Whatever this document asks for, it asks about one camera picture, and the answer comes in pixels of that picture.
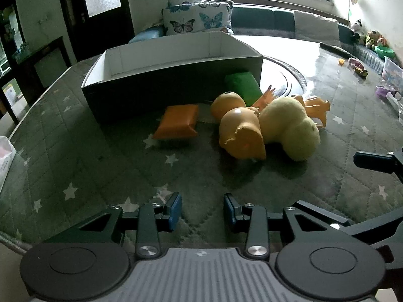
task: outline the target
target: pillow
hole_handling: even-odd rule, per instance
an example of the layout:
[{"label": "pillow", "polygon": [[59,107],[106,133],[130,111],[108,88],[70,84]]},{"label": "pillow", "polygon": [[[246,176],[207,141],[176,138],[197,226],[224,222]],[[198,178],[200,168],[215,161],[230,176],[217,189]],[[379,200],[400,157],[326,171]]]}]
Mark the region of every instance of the pillow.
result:
[{"label": "pillow", "polygon": [[179,4],[163,10],[166,35],[231,28],[231,8],[227,2]]},{"label": "pillow", "polygon": [[294,10],[294,20],[296,39],[341,47],[336,19]]},{"label": "pillow", "polygon": [[195,125],[198,114],[198,105],[172,105],[167,107],[160,125],[152,138],[167,140],[197,136]]}]

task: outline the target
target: white star pattern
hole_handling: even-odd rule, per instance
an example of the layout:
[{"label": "white star pattern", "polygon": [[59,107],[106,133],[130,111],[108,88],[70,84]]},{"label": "white star pattern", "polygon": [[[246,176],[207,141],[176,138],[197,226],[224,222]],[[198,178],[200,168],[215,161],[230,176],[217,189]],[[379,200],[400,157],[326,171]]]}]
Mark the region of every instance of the white star pattern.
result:
[{"label": "white star pattern", "polygon": [[41,209],[41,199],[34,201],[33,203],[33,209],[34,211],[36,211],[36,213],[38,213],[39,209]]},{"label": "white star pattern", "polygon": [[27,166],[30,160],[31,160],[31,157],[28,157],[27,160],[24,161],[24,166]]},{"label": "white star pattern", "polygon": [[365,133],[365,134],[369,134],[370,133],[370,131],[368,130],[368,128],[366,127],[366,126],[361,126],[361,128],[362,128],[362,131]]},{"label": "white star pattern", "polygon": [[69,187],[66,188],[65,190],[63,190],[64,194],[66,195],[64,200],[67,201],[68,199],[75,199],[74,192],[77,191],[77,190],[78,190],[78,188],[73,187],[73,183],[70,183]]},{"label": "white star pattern", "polygon": [[175,162],[179,161],[179,159],[176,158],[175,153],[172,155],[166,155],[166,161],[165,163],[168,165],[171,165],[171,167],[174,165]]},{"label": "white star pattern", "polygon": [[334,116],[333,120],[334,120],[335,122],[337,122],[339,125],[344,125],[343,119],[341,119],[341,118],[339,118],[339,117],[337,117],[337,116]]},{"label": "white star pattern", "polygon": [[203,256],[206,256],[208,253],[207,253],[206,251],[200,251],[200,252],[197,252],[196,254],[197,254],[198,256],[203,257]]},{"label": "white star pattern", "polygon": [[23,240],[23,234],[20,233],[20,231],[17,228],[17,231],[15,232],[15,238],[17,239],[17,241],[22,241]]},{"label": "white star pattern", "polygon": [[123,212],[133,212],[136,211],[139,207],[139,205],[135,205],[130,201],[130,197],[127,197],[126,201],[118,206],[123,209]]},{"label": "white star pattern", "polygon": [[157,190],[157,194],[153,196],[154,199],[159,198],[164,204],[166,203],[166,197],[172,194],[171,191],[168,191],[168,184],[165,184],[162,187],[155,187]]},{"label": "white star pattern", "polygon": [[383,199],[386,201],[388,194],[385,192],[385,187],[381,185],[378,185],[378,187],[379,187],[379,195],[381,195]]},{"label": "white star pattern", "polygon": [[152,138],[152,134],[148,135],[148,137],[143,140],[143,142],[146,144],[146,148],[158,145],[158,141]]}]

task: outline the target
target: sofa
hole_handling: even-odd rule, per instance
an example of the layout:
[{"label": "sofa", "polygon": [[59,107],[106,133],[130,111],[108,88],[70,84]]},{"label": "sofa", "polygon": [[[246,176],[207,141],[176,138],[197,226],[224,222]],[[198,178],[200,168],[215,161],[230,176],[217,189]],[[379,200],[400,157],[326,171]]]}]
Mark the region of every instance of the sofa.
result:
[{"label": "sofa", "polygon": [[[295,38],[293,10],[235,4],[231,24],[235,35]],[[161,36],[164,36],[163,26],[151,27],[136,35],[130,43]],[[384,60],[365,46],[355,43],[350,27],[339,23],[339,38],[344,50],[356,56],[379,75],[382,74]]]}]

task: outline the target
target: plastic container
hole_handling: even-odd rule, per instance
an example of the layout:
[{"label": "plastic container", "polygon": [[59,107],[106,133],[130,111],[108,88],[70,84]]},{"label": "plastic container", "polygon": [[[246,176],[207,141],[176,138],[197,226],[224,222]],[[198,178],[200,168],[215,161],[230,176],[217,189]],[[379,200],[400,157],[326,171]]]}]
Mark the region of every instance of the plastic container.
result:
[{"label": "plastic container", "polygon": [[392,49],[388,48],[388,47],[376,46],[375,47],[375,52],[376,52],[377,55],[379,55],[383,59],[385,57],[393,59],[396,56],[394,51]]},{"label": "plastic container", "polygon": [[403,69],[385,57],[382,78],[391,85],[396,91],[403,92]]}]

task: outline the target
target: plush toy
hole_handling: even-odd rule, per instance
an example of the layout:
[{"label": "plush toy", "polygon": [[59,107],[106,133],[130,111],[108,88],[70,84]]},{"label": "plush toy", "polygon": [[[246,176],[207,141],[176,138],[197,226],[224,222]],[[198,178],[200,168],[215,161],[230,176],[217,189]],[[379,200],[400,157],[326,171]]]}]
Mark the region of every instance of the plush toy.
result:
[{"label": "plush toy", "polygon": [[294,161],[307,160],[320,144],[315,122],[294,98],[275,99],[260,113],[259,123],[264,143],[281,143]]},{"label": "plush toy", "polygon": [[350,58],[349,65],[364,70],[364,65],[358,59]]},{"label": "plush toy", "polygon": [[361,19],[357,20],[357,21],[351,26],[351,28],[353,29],[353,32],[354,32],[354,33],[358,32],[358,31],[362,28]]},{"label": "plush toy", "polygon": [[376,43],[380,47],[388,46],[388,41],[386,40],[386,38],[383,37],[383,35],[380,36],[380,38],[378,39],[378,41]]},{"label": "plush toy", "polygon": [[377,30],[368,32],[365,39],[365,46],[370,50],[374,50],[380,37],[381,34]]}]

